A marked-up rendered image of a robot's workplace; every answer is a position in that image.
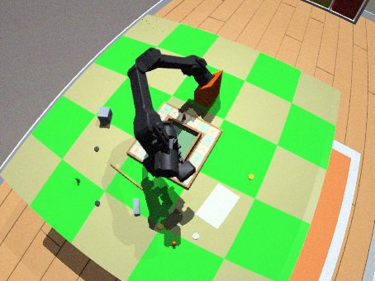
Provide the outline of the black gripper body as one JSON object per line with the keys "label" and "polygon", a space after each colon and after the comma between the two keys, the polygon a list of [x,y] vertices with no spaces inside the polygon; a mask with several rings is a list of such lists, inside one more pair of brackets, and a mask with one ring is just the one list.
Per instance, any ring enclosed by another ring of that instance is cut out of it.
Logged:
{"label": "black gripper body", "polygon": [[[152,142],[150,142],[150,145],[153,145],[156,142],[157,140],[153,140]],[[180,183],[184,183],[188,178],[196,173],[196,167],[193,166],[193,164],[189,160],[181,164],[183,162],[183,157],[180,155],[182,154],[179,150],[180,148],[181,145],[178,143],[178,148],[176,149],[176,151],[178,152],[178,176],[176,176],[175,178]]]}

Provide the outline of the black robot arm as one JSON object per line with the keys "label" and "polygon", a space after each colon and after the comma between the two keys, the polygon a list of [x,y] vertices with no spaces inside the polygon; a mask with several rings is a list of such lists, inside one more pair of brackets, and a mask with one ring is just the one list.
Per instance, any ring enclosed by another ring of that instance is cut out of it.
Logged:
{"label": "black robot arm", "polygon": [[[159,49],[150,47],[135,59],[135,64],[127,72],[135,106],[134,135],[149,155],[142,164],[153,177],[168,179],[178,176],[178,134],[173,121],[161,121],[155,111],[145,72],[157,68],[181,69],[183,75],[193,76],[201,87],[216,76],[206,66],[206,61],[199,56],[164,55]],[[150,145],[154,140],[157,142]]]}

